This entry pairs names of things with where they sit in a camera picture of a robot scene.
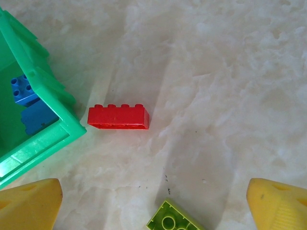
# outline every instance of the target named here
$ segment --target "plastic container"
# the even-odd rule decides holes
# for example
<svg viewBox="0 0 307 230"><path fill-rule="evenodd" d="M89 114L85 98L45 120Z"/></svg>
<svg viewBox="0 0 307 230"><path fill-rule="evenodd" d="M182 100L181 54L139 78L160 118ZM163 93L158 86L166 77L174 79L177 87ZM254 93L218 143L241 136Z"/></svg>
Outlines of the plastic container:
<svg viewBox="0 0 307 230"><path fill-rule="evenodd" d="M86 132L73 113L75 99L53 76L49 53L37 38L0 8L0 188ZM12 94L11 79L25 74L33 91L59 120L34 136L25 132L21 111Z"/></svg>

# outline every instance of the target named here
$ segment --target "toy brick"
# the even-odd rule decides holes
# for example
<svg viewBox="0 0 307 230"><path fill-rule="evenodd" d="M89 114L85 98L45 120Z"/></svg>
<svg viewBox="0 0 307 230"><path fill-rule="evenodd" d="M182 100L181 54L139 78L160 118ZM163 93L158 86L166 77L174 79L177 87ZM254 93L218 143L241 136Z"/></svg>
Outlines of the toy brick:
<svg viewBox="0 0 307 230"><path fill-rule="evenodd" d="M17 104L29 107L39 100L37 94L33 91L28 78L22 75L11 80L14 100Z"/></svg>
<svg viewBox="0 0 307 230"><path fill-rule="evenodd" d="M28 135L34 135L59 119L42 100L23 110L21 116L21 121L26 127L25 132Z"/></svg>
<svg viewBox="0 0 307 230"><path fill-rule="evenodd" d="M96 104L89 109L87 123L99 129L148 129L149 114L142 104L135 107Z"/></svg>
<svg viewBox="0 0 307 230"><path fill-rule="evenodd" d="M205 230L169 198L147 223L147 228L150 230Z"/></svg>

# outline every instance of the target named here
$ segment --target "red lego brick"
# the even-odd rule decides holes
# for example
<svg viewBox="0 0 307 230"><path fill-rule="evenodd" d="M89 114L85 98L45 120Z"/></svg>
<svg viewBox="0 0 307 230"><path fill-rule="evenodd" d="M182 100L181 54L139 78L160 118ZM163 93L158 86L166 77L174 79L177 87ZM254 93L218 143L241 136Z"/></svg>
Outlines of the red lego brick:
<svg viewBox="0 0 307 230"><path fill-rule="evenodd" d="M135 107L96 104L88 111L87 123L99 129L148 129L149 114L142 104Z"/></svg>

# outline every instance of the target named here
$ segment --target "green plastic box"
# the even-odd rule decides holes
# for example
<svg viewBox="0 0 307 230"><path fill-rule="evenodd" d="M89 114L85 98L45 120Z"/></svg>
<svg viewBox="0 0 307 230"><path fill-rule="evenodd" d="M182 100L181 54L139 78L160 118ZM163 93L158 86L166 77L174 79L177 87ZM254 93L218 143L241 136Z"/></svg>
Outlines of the green plastic box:
<svg viewBox="0 0 307 230"><path fill-rule="evenodd" d="M169 198L159 207L147 227L150 230L205 230Z"/></svg>
<svg viewBox="0 0 307 230"><path fill-rule="evenodd" d="M75 99L52 74L49 53L37 38L0 8L0 189L86 132L73 112ZM25 133L10 81L25 74L33 91L59 120L34 136Z"/></svg>

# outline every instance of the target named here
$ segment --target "yellow plastic piece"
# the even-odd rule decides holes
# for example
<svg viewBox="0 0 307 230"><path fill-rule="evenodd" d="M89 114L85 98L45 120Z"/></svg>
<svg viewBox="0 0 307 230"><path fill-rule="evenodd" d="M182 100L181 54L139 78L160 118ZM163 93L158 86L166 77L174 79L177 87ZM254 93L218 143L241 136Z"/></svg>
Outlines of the yellow plastic piece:
<svg viewBox="0 0 307 230"><path fill-rule="evenodd" d="M58 179L0 191L0 230L52 230L62 198Z"/></svg>
<svg viewBox="0 0 307 230"><path fill-rule="evenodd" d="M247 200L258 230L307 230L307 189L254 178Z"/></svg>

